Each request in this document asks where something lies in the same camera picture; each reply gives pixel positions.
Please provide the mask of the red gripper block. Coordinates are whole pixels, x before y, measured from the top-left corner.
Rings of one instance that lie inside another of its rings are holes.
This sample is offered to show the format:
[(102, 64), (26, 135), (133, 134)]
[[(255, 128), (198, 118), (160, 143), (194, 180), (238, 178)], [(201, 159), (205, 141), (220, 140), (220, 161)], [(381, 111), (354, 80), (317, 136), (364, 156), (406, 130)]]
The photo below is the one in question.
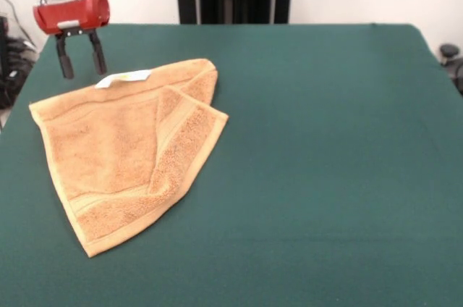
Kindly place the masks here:
[[(56, 35), (56, 51), (64, 78), (74, 78), (71, 60), (66, 52), (66, 35), (60, 34), (72, 28), (89, 30), (108, 25), (109, 0), (55, 0), (44, 1), (33, 7), (33, 16), (39, 28), (47, 35)], [(93, 61), (99, 75), (107, 72), (106, 60), (98, 34), (88, 33), (93, 47)]]

